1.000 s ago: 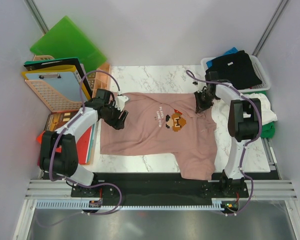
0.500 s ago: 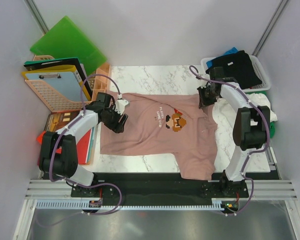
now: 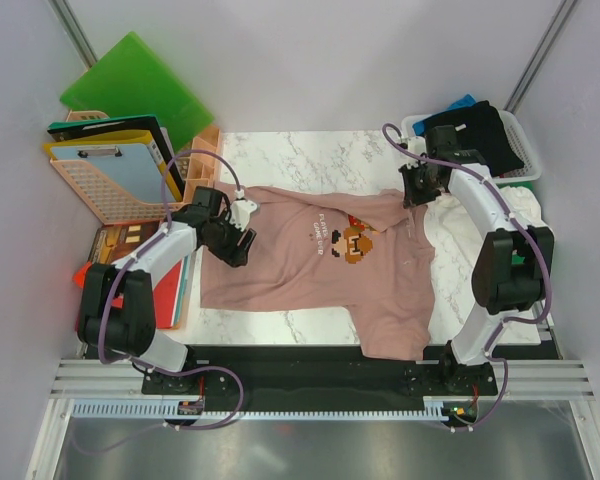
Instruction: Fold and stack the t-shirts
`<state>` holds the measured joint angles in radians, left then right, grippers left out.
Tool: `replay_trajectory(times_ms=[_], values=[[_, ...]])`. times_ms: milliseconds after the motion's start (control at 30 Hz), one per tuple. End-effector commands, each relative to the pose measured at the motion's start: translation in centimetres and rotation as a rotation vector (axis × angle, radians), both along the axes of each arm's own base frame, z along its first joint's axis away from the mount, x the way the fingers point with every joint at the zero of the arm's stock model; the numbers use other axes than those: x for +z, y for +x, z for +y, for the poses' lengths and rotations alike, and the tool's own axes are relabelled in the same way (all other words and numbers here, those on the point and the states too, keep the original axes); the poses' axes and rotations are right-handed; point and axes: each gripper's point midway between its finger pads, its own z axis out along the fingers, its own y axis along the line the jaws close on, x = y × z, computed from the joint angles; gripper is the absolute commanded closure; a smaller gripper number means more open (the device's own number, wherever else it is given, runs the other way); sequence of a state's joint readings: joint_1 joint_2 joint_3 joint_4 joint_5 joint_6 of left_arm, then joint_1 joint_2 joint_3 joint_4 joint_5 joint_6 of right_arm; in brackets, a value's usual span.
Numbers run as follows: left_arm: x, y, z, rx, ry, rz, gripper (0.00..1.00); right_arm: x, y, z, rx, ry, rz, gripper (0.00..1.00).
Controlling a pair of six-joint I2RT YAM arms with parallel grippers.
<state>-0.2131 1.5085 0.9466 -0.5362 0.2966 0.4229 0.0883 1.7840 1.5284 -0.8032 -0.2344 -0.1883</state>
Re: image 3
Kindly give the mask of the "white t shirt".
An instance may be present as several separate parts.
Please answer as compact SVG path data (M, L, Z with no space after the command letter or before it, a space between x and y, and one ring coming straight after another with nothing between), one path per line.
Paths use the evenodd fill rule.
M542 210L534 193L526 187L505 186L500 193L513 207L534 226L546 226L542 219ZM427 237L446 230L451 235L479 234L465 207L452 195L443 194L427 207L424 219Z

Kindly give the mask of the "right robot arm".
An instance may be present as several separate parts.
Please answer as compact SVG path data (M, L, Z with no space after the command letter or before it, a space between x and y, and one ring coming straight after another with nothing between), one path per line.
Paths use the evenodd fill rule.
M467 211L482 239L471 276L474 305L460 332L444 347L434 368L447 394L493 395L492 352L505 329L528 323L525 312L551 308L550 271L554 234L537 227L502 196L486 160L460 146L458 128L435 127L425 136L403 136L396 148L408 158L399 172L406 208L451 194Z

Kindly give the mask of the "pink t shirt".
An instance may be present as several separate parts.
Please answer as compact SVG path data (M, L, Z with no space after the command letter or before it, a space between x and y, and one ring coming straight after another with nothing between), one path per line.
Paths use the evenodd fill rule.
M273 312L344 307L362 353L419 361L434 308L424 205L406 209L398 190L356 196L249 187L259 210L245 266L202 255L205 309Z

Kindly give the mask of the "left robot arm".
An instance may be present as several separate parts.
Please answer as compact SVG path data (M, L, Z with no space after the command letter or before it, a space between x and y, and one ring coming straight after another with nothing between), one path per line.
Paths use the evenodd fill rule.
M248 262L256 232L249 221L259 210L243 190L230 199L212 187L196 189L190 203L169 213L138 248L111 263L86 270L77 320L79 340L103 363L133 360L165 372L165 382L188 393L199 382L188 348L158 331L155 287L177 263L205 247L230 267Z

